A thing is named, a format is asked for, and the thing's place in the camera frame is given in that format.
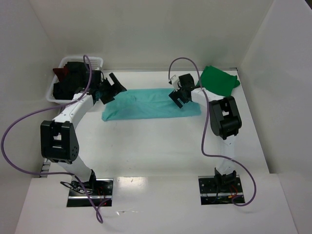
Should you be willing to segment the teal t shirt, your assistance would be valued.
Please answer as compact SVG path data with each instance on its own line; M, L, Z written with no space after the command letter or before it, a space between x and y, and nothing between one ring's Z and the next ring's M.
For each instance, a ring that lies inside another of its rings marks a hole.
M103 121L195 117L199 104L186 103L181 109L170 99L171 89L133 89L122 92L105 105Z

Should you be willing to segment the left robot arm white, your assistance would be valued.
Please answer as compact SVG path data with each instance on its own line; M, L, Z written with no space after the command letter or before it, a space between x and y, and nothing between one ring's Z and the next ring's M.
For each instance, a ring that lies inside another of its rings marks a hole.
M41 155L72 176L73 181L64 182L64 186L89 195L95 193L101 185L97 182L95 172L79 156L76 128L98 100L107 104L116 95L126 91L114 73L106 78L100 70L93 70L92 76L89 89L79 87L63 111L54 119L43 121L40 126Z

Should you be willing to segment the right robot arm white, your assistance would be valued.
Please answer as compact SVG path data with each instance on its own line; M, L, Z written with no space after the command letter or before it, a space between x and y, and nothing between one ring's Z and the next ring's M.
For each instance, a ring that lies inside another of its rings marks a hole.
M209 111L209 124L213 134L222 139L220 160L214 169L214 186L223 193L236 178L234 168L234 142L242 126L240 114L234 97L223 97L195 85L191 74L172 76L169 84L173 91L169 97L182 108L188 102L198 103Z

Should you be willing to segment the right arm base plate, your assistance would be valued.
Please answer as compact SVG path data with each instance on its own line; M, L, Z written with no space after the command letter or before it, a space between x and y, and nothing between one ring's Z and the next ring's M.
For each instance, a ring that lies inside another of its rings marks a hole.
M239 176L235 178L235 182L219 189L213 176L199 176L198 183L201 205L232 204L233 198L235 203L245 203Z

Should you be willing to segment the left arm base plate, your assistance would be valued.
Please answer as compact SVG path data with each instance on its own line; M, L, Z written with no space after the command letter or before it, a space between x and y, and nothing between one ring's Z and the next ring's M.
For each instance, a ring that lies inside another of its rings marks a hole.
M67 198L66 207L91 207L91 203L82 189L81 185L77 181L64 182L61 181L64 187L69 189L69 194ZM103 206L111 207L112 206L112 193L113 193L114 180L112 178L99 178L97 179L97 184L95 189L91 189L87 186L86 190L92 199L93 203L98 206L105 199Z

